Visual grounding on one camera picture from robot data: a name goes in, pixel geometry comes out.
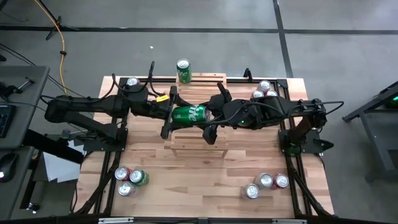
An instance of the wooden table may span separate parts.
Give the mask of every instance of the wooden table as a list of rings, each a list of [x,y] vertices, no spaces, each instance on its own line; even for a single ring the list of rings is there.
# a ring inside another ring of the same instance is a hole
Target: wooden table
[[[196,73],[194,80],[210,76],[225,78],[225,74]],[[307,99],[304,81],[301,78],[288,78],[291,100]],[[111,77],[104,77],[100,96],[112,84]],[[167,93],[172,83],[154,83],[154,88]],[[249,98],[256,84],[232,84],[227,89],[233,98]],[[217,94],[208,90],[206,94]],[[111,118],[102,113],[95,114],[95,120],[110,123]],[[217,142],[226,144],[225,157],[215,156],[209,151],[189,151],[192,143],[185,145],[189,155],[176,157],[172,148],[173,134],[168,140],[160,137],[163,121],[129,115],[127,121],[129,137],[126,151],[122,153],[121,166],[144,169],[150,175],[149,185],[141,188],[136,197],[118,195],[118,185],[114,193],[112,216],[129,217],[229,217],[229,218],[292,218],[294,217],[290,190],[262,190],[256,200],[239,197],[242,186],[251,183],[261,172],[287,174],[285,157],[279,151],[277,132],[279,126],[262,130],[232,130],[218,128]],[[199,133],[189,130],[186,133]],[[202,139],[195,144],[207,146]],[[79,209],[97,187],[103,152],[94,152],[83,163],[78,180]],[[330,213],[333,213],[325,171],[319,158],[311,154],[302,155],[308,188],[317,200]],[[296,184],[300,208],[304,211],[302,193]],[[104,191],[103,206],[108,194]]]

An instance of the gray floor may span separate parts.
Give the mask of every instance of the gray floor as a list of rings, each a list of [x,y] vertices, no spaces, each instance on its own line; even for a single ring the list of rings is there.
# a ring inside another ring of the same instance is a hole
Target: gray floor
[[[69,0],[46,1],[71,26],[276,28],[271,0]],[[286,29],[398,29],[394,0],[280,0]],[[49,20],[33,1],[14,0],[8,14],[28,19],[25,25],[46,26]],[[0,13],[1,24],[16,21]],[[0,42],[37,65],[47,65],[58,79],[61,42],[45,41],[46,32],[1,31]],[[286,77],[277,34],[199,33],[64,33],[68,55],[67,87],[82,95],[98,95],[102,77],[145,75],[155,60],[155,75],[174,75],[175,62],[189,58],[194,72],[225,72],[240,77],[246,67],[256,77]],[[368,184],[364,174],[375,166],[362,124],[346,124],[343,115],[396,81],[398,35],[287,35],[294,77],[304,78],[310,98],[344,100],[329,115],[322,138],[335,143],[325,153],[326,175],[335,213],[345,218],[398,222],[398,184]],[[22,65],[10,56],[4,65]],[[46,95],[62,92],[49,83]],[[31,128],[55,133],[64,124],[44,126],[37,111]],[[57,192],[70,192],[59,198]],[[68,213],[73,184],[43,184],[34,200],[35,216]],[[32,217],[16,210],[14,218]]]

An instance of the yellow cable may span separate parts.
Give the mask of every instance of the yellow cable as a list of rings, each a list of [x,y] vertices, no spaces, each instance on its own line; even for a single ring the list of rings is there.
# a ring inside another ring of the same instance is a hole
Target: yellow cable
[[[58,24],[51,18],[50,14],[43,8],[43,6],[37,1],[35,0],[36,4],[43,10],[43,12],[47,15],[47,17],[51,20],[51,22],[54,24],[55,28],[57,28],[58,32],[60,33],[61,39],[62,39],[62,51],[65,51],[65,41],[63,39],[63,35],[62,32],[60,31],[60,28],[58,27]],[[65,87],[65,84],[63,82],[63,77],[62,77],[62,66],[63,66],[63,59],[65,58],[65,56],[62,54],[61,57],[61,64],[60,64],[60,77],[61,77],[61,83],[63,86],[63,91],[65,92],[65,94],[67,95],[67,89]]]

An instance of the green soda can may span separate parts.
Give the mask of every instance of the green soda can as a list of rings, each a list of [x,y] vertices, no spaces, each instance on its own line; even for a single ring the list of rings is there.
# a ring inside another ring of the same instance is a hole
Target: green soda can
[[[178,79],[182,83],[190,83],[192,79],[191,63],[188,59],[180,59],[177,62]]]
[[[143,170],[136,169],[131,172],[130,181],[136,186],[143,186],[148,184],[149,175]]]
[[[203,105],[181,106],[172,112],[175,123],[193,124],[194,122],[205,122],[210,120],[210,110]]]

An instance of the soda can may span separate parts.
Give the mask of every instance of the soda can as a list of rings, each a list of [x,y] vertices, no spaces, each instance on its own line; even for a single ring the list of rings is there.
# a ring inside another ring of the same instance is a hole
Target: soda can
[[[256,90],[256,91],[253,92],[252,97],[253,98],[264,97],[264,93],[262,91]]]
[[[128,80],[127,80],[127,85],[128,86],[133,86],[133,85],[137,85],[137,84],[139,84],[139,79],[138,78],[129,78]]]
[[[135,196],[138,194],[138,186],[135,186],[134,184],[130,183],[129,181],[122,182],[119,185],[118,192],[119,195],[122,195],[123,197],[127,196]]]
[[[137,186],[143,186],[148,184],[149,175],[143,170],[136,169],[130,174],[130,181]]]
[[[259,196],[259,187],[256,184],[249,184],[242,188],[241,197],[248,199],[256,199]]]
[[[271,90],[271,83],[267,80],[263,80],[257,86],[257,90],[262,91],[263,93],[266,93],[269,90]]]
[[[276,93],[274,90],[269,90],[266,93],[266,96],[278,96],[278,93]]]
[[[190,83],[192,79],[191,63],[188,59],[180,59],[177,62],[178,79],[181,83]]]
[[[193,124],[210,120],[210,110],[203,105],[181,106],[172,112],[174,123]]]
[[[262,173],[254,178],[253,183],[256,184],[259,189],[269,189],[274,183],[274,178],[268,173]]]
[[[114,176],[120,181],[127,181],[130,178],[131,169],[127,167],[119,167],[114,171]]]
[[[274,183],[272,183],[271,189],[284,189],[289,186],[289,178],[285,174],[277,174],[274,176]]]

